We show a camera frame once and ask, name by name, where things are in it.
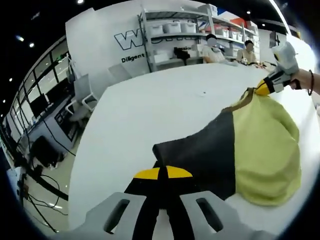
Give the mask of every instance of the floor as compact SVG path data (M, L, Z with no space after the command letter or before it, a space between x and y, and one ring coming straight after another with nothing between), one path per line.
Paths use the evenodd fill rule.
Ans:
M73 149L71 150L72 153L76 154L77 149L81 140L81 136L75 142ZM44 169L42 174L47 175L55 179L60 187L60 190L66 194L69 192L69 183L70 183L70 176L71 171L73 168L75 157L68 153L64 158L63 162L59 163L57 169ZM51 180L50 178L45 178L48 183L52 184L53 186L57 187L57 184ZM51 192L47 191L45 188L37 184L31 177L28 177L26 182L29 186L29 194L33 196L35 199L45 202L49 206L54 206L55 202L57 201L57 196L52 194ZM36 201L34 198L32 200L36 204L44 205L43 202ZM30 219L34 222L34 224L47 236L55 234L46 224L46 222L41 218L39 213L36 211L34 206L27 200L24 200L24 207L27 214L30 216ZM38 209L41 211L43 216L47 219L47 221L51 224L51 226L59 231L66 231L68 230L68 202L59 199L56 206L52 209L49 207L39 206L37 205Z

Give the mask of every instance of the white table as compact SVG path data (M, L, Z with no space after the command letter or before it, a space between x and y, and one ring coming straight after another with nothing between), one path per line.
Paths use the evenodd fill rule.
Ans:
M199 64L142 75L109 87L77 150L69 189L70 229L81 225L87 211L112 193L123 192L137 172L153 167L154 144L198 132L267 74L254 66ZM279 234L297 214L315 182L320 130L312 100L304 90L286 88L273 97L300 129L301 188L279 207L256 206L239 194L226 202L253 229ZM158 217L153 239L172 239L166 218Z

